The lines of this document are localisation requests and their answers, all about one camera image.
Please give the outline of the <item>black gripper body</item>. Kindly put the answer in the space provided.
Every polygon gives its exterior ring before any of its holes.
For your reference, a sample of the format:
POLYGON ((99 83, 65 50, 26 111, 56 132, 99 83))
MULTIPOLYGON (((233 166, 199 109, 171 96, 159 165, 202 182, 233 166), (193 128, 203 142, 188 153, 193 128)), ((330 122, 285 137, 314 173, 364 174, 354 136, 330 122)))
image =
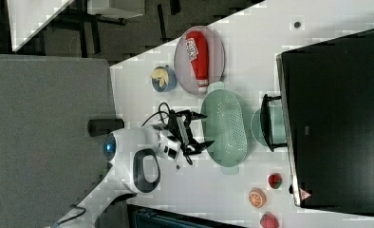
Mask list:
POLYGON ((169 111, 167 127, 169 131, 180 141, 181 150, 184 156, 192 155, 196 149, 194 145, 196 143, 190 123, 192 120, 192 112, 189 110, 182 110, 176 112, 171 109, 169 111))

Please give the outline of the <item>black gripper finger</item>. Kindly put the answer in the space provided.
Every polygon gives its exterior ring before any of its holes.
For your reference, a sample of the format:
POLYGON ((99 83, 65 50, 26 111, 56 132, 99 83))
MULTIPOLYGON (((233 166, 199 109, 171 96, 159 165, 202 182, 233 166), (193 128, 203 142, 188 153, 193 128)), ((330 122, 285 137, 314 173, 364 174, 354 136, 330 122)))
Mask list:
POLYGON ((204 115, 204 114, 201 114, 201 113, 197 113, 195 111, 191 111, 190 112, 190 118, 192 121, 195 121, 195 120, 202 120, 202 119, 206 119, 207 116, 204 115))
POLYGON ((207 142, 195 142, 188 145, 188 154, 189 155, 197 155, 201 154, 204 150, 210 147, 214 141, 207 141, 207 142))

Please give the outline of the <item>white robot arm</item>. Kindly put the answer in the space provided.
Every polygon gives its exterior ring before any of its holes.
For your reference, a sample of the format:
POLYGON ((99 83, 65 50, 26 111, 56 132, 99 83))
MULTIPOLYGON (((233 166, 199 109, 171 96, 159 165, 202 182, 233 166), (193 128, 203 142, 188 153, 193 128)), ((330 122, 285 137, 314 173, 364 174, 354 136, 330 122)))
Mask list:
POLYGON ((147 194, 159 185, 159 159, 191 162, 211 142, 197 142, 190 123, 204 119, 195 111, 169 111, 166 123, 118 129, 108 134, 103 154, 110 164, 105 177, 51 228, 95 228, 97 218, 120 196, 147 194))

